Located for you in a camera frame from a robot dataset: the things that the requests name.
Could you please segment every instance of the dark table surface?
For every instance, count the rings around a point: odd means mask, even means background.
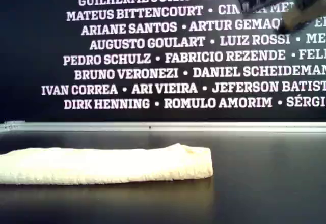
[[[28,147],[210,147],[214,176],[107,186],[0,186],[1,224],[325,224],[326,134],[10,132]]]

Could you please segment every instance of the folded cloth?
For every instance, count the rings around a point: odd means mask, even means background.
[[[0,184],[78,185],[200,179],[213,175],[209,148],[28,148],[0,155]]]

